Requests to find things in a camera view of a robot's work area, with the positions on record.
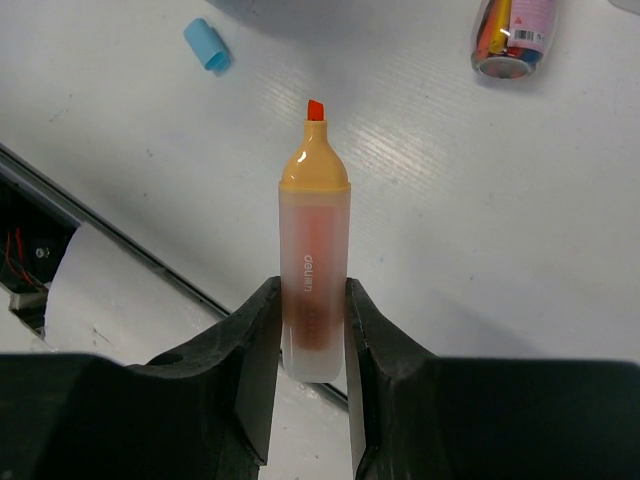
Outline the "orange highlighter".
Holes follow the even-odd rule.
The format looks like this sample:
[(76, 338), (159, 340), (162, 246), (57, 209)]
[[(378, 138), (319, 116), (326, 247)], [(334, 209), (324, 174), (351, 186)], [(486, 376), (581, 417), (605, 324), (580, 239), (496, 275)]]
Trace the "orange highlighter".
[(284, 368), (301, 382), (330, 383), (343, 362), (351, 184), (316, 100), (278, 196)]

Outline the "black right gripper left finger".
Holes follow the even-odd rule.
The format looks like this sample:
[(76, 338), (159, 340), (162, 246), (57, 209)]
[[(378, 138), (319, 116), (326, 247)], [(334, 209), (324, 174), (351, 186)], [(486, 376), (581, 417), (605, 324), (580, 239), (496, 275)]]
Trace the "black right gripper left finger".
[(254, 479), (267, 463), (281, 287), (144, 365), (1, 358), (5, 479)]

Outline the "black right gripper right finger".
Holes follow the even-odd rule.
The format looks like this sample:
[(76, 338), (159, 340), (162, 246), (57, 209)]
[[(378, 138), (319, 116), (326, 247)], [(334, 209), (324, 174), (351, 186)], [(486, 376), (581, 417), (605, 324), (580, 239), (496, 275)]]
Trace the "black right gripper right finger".
[(357, 479), (635, 479), (639, 368), (625, 361), (439, 357), (345, 290)]

